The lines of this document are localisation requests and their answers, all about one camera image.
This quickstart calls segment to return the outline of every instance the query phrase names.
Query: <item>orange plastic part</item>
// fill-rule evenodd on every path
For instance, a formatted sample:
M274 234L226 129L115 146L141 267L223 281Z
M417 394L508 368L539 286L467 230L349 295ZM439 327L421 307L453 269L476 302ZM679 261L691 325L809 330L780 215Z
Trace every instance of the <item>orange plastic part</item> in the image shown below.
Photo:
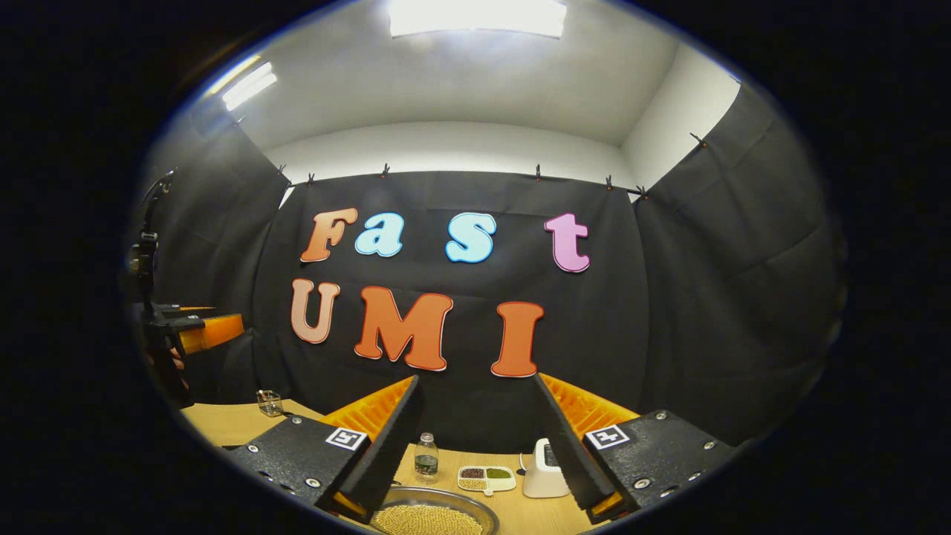
M375 441L412 381L413 377L407 377L398 383L393 383L350 405L338 408L320 421L330 426L362 431L370 437L371 442Z
M600 504L592 507L592 515L602 515L611 509L614 509L616 506L621 505L622 502L624 502L624 498L621 498L621 493L615 492L611 496L608 496L602 500Z
M340 492L334 494L334 501L337 502L339 505L342 505L350 509L351 511L357 513L361 517L366 516L366 509L363 508L362 505L354 502L350 498L347 498Z
M558 402L561 412L572 426L574 436L579 441L589 431L621 424L640 416L632 410L612 403L571 383L555 379L544 373L538 375Z
M184 330L179 333L184 353L196 353L223 344L244 332L241 314L205 318L203 328Z

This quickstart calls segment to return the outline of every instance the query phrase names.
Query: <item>scale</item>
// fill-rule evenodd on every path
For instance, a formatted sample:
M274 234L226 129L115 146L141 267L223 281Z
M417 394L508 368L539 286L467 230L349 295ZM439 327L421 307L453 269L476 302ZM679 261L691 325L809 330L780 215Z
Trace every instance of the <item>scale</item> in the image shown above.
M522 492L529 498L559 498L571 493L548 439L535 443L532 463L525 467Z

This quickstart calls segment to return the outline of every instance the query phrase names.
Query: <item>black backdrop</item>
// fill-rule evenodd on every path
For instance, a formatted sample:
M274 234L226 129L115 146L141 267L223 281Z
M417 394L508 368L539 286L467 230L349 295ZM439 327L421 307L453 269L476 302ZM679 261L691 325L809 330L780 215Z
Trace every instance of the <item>black backdrop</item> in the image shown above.
M330 257L302 264L314 216L357 208ZM390 258L362 255L354 242L372 215L392 211L405 226L402 249ZM454 263L446 257L449 221L461 212L495 218L493 249L483 262ZM552 258L547 220L565 212L588 227L578 251L590 266L580 273ZM291 281L340 286L327 340L312 345L292 330ZM444 371L418 370L403 359L370 360L354 353L363 326L360 291L389 288L403 317L426 292L453 299L444 320ZM486 452L530 450L544 436L530 381L496 377L503 324L496 308L505 302L540 305L545 315L534 330L538 369L636 406L646 359L647 287L637 227L625 191L564 179L486 172L404 172L366 175L297 186L279 211L264 246L254 284L256 327L276 336L278 347L256 354L258 368L285 369L269 387L324 413L399 379L419 373L424 392L421 425L437 444ZM316 291L308 319L317 322Z
M253 326L257 257L289 182L240 128L218 131L196 157L171 162L177 173L153 220L154 299L239 313Z
M634 202L650 289L642 411L733 442L819 379L845 304L844 241L813 155L747 83Z

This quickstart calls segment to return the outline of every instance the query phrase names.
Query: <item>ceiling light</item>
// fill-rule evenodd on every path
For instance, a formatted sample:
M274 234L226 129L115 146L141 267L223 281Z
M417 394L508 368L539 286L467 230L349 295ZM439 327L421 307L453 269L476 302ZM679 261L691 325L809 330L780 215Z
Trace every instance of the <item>ceiling light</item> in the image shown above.
M554 0L392 0L390 34L510 30L560 38L567 10Z
M245 69L254 65L254 62L258 61L259 59L261 59L260 56L251 56L245 59L244 61L240 62L238 65L234 66L234 68L226 72L224 76L219 78L218 81L215 82L215 85L211 86L211 88L208 89L208 92L210 94L215 94L218 91L222 90L222 88L226 86L228 82L233 80L235 76L241 74L242 72L244 72Z
M271 72L271 63L267 62L251 71L241 82L235 84L235 87L222 95L224 106L231 111L277 81L278 77Z

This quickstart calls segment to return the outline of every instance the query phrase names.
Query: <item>light blue letter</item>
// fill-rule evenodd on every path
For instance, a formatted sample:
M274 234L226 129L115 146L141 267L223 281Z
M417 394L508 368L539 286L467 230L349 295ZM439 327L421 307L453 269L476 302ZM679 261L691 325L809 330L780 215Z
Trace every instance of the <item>light blue letter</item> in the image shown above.
M453 262L482 262L492 254L495 219L487 213L464 212L449 222L454 242L446 244L446 256Z
M403 232L403 218L398 213L385 212L366 220L364 230L354 247L360 254L378 254L389 258L403 248L399 242L399 235Z

